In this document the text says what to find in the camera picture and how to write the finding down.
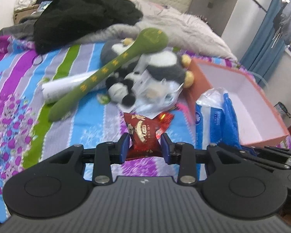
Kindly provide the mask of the red snack packet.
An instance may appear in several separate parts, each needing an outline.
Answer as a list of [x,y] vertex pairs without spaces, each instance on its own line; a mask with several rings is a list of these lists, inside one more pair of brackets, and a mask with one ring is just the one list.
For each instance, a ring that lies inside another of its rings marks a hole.
[[123,115],[132,140],[126,159],[161,157],[162,151],[156,137],[156,131],[160,128],[159,123],[138,114],[124,113]]

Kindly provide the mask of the blue white tissue pack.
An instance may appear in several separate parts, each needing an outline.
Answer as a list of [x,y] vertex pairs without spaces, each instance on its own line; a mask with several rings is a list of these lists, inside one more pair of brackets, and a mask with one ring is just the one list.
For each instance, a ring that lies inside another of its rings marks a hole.
[[204,92],[196,101],[196,149],[206,149],[210,143],[224,143],[240,149],[238,120],[222,87]]

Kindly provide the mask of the orange cardboard box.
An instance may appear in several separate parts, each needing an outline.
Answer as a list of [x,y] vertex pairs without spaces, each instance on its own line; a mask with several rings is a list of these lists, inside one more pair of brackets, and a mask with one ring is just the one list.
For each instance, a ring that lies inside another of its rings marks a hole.
[[197,58],[192,59],[189,70],[194,74],[194,82],[184,95],[192,117],[195,103],[205,91],[223,87],[236,112],[241,144],[275,146],[289,136],[281,116],[249,75]]

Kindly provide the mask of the clear plastic bag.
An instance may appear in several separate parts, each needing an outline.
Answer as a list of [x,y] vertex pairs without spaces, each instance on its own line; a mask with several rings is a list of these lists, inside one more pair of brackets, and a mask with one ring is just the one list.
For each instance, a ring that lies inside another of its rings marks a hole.
[[172,108],[178,100],[183,85],[175,81],[154,79],[147,70],[142,74],[132,72],[126,75],[125,81],[131,86],[131,92],[135,96],[132,106],[117,104],[124,113],[135,113],[150,119],[163,111]]

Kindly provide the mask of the small panda plush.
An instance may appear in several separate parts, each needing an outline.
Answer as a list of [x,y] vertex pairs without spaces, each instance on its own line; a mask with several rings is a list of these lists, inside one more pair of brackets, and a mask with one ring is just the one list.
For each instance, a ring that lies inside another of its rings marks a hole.
[[111,75],[106,79],[106,88],[110,100],[113,103],[131,107],[136,101],[136,96],[132,90],[136,82],[141,79],[139,72],[131,72],[125,78]]

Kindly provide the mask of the white paper roll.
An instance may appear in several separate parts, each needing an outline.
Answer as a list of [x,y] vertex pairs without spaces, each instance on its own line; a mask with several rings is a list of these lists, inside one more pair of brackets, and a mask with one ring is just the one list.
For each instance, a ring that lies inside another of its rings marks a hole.
[[46,104],[57,102],[95,72],[97,72],[97,70],[55,79],[53,81],[42,84],[41,88],[44,102]]

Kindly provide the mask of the striped floral bed sheet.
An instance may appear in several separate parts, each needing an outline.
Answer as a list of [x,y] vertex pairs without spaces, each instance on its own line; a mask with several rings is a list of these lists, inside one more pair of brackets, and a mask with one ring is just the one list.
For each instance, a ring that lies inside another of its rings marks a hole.
[[103,43],[75,45],[38,55],[32,42],[0,37],[0,223],[9,212],[2,191],[7,180],[73,144],[94,148],[127,131],[117,105],[91,92],[68,119],[50,123],[42,85],[100,68]]

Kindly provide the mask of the grey white penguin plush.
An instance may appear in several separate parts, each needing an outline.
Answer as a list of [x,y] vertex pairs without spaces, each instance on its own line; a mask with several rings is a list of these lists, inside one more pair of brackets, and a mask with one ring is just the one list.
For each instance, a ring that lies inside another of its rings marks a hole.
[[[134,43],[132,38],[107,41],[102,48],[100,60],[103,65],[124,53]],[[114,75],[121,80],[139,79],[144,71],[157,81],[174,81],[184,88],[189,88],[194,82],[194,74],[188,70],[190,56],[177,55],[166,48],[160,52],[142,54],[118,68]]]

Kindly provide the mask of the blue curtain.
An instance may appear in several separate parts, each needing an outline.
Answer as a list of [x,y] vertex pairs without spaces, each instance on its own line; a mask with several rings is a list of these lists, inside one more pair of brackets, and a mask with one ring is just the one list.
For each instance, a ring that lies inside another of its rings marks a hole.
[[272,0],[241,65],[259,84],[265,84],[291,44],[291,0]]

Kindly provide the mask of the green plush snake toy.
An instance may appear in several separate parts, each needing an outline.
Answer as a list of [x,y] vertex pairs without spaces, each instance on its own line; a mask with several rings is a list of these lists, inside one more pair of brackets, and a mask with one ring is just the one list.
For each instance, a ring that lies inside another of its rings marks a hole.
[[142,30],[127,50],[106,63],[102,68],[59,99],[51,107],[48,120],[50,122],[61,120],[85,95],[112,72],[137,56],[163,50],[168,42],[168,36],[162,30],[157,28],[146,28]]

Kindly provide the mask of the grey fluffy blanket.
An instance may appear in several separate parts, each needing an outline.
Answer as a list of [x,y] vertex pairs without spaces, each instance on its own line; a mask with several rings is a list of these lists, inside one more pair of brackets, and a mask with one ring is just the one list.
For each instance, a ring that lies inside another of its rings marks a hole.
[[104,30],[87,34],[73,43],[88,44],[111,39],[135,39],[143,29],[154,27],[167,34],[171,47],[204,56],[237,60],[224,40],[199,17],[181,13],[173,7],[166,9],[144,0],[132,0],[132,2],[143,13],[143,18],[135,25],[114,24]]

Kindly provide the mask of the black jacket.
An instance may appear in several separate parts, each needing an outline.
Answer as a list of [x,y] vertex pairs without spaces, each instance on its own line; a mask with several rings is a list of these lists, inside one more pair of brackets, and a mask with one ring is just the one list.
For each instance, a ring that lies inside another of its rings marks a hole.
[[33,26],[38,54],[61,48],[114,24],[134,25],[143,13],[129,0],[54,0]]

